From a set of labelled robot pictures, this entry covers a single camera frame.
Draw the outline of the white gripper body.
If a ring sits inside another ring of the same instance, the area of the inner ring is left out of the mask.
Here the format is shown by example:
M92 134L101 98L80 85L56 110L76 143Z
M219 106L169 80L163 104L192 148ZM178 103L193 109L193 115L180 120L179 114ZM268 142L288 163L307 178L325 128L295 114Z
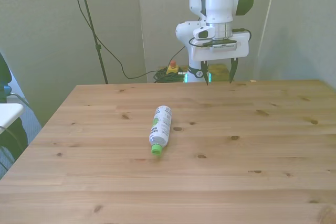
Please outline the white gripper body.
M214 40L191 41L191 58L194 61L211 61L243 58L249 54L249 31L233 33L233 36L220 44Z

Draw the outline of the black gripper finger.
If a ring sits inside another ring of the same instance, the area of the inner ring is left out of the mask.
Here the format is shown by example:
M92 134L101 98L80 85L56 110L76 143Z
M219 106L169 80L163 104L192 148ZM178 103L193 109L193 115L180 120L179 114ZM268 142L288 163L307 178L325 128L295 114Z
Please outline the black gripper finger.
M231 59L231 69L229 72L229 82L232 83L232 81L234 80L234 76L236 74L238 68L238 59L237 58L232 58Z
M209 83L209 77L208 77L208 62L207 61L201 61L201 71L203 74L203 78L206 82L206 84Z

